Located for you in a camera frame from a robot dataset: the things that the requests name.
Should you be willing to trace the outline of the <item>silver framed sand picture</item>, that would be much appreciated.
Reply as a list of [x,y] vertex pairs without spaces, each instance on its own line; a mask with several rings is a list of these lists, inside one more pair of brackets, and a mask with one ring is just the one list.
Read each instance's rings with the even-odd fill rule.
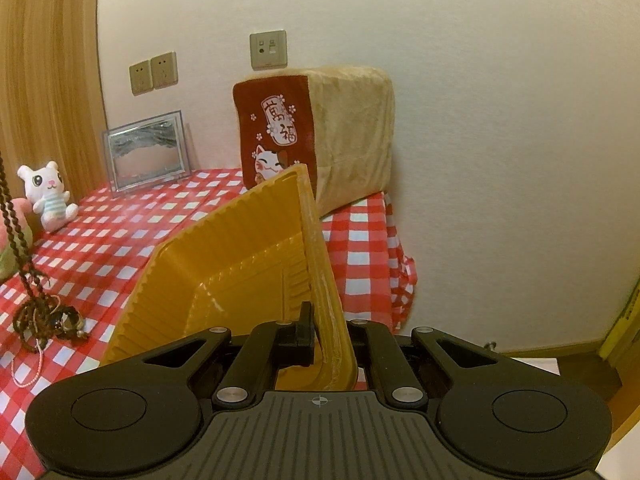
[[102,144],[113,194],[131,193],[190,176],[180,110],[106,130],[102,133]]

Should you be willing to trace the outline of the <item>left double wall socket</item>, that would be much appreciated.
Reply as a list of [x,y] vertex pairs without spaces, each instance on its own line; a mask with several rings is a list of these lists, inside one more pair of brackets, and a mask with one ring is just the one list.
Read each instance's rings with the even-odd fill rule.
[[144,60],[129,66],[129,80],[131,93],[140,96],[142,93],[154,89],[151,61]]

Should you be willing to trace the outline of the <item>wooden headboard panel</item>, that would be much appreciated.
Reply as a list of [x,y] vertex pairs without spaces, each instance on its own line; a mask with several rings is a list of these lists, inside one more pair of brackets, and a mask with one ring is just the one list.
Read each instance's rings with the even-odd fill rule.
[[74,200],[106,182],[96,0],[1,0],[1,155],[14,196],[19,166],[54,160]]

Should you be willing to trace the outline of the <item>golden plastic tray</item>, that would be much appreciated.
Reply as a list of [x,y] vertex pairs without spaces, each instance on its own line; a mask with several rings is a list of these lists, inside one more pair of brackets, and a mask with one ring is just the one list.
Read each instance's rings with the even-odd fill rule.
[[314,307],[311,367],[290,365],[280,389],[345,391],[357,381],[328,248],[304,165],[235,197],[154,249],[108,342],[102,364],[213,326],[235,336],[295,321]]

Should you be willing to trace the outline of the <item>red white checkered tablecloth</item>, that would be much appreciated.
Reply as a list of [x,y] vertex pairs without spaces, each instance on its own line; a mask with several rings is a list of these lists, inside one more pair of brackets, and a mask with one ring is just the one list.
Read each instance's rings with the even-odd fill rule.
[[[174,184],[114,196],[100,188],[80,203],[66,228],[43,235],[34,263],[44,287],[85,319],[87,340],[51,341],[35,354],[21,346],[12,316],[25,300],[17,276],[1,286],[1,475],[33,479],[42,468],[25,434],[25,415],[52,382],[97,367],[120,311],[153,249],[172,234],[244,191],[237,169],[195,171]],[[399,330],[418,280],[398,240],[390,198],[370,195],[322,220],[346,318],[366,318]]]

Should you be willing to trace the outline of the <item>yellow box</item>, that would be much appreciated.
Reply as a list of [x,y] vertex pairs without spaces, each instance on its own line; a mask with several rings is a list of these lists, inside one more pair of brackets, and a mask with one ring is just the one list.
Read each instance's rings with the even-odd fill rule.
[[620,312],[620,316],[602,342],[598,351],[598,355],[602,360],[606,360],[611,355],[615,347],[623,339],[626,331],[630,329],[631,323],[634,322],[634,319],[639,314],[639,289],[640,284],[636,283],[634,290],[629,295],[626,306],[623,308],[623,311]]

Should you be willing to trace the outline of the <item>white bunny plush toy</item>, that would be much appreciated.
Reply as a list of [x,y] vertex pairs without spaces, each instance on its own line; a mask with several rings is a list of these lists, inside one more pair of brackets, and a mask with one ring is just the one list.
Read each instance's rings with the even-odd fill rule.
[[26,198],[47,233],[64,228],[77,217],[79,207],[70,201],[70,192],[66,191],[54,160],[39,169],[19,166],[17,177],[24,182]]

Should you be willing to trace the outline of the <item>lucky cat toast cushion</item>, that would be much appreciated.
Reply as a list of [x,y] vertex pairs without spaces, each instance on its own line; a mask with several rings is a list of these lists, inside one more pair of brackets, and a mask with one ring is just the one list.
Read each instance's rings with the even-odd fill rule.
[[395,95],[384,70],[277,70],[238,82],[232,98],[246,188],[304,165],[328,214],[390,184]]

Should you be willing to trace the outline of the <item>right wall data socket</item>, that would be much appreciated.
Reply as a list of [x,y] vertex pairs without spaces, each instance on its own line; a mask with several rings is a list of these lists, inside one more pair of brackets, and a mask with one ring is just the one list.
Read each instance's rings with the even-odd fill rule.
[[250,66],[253,70],[288,66],[288,44],[284,29],[250,34]]

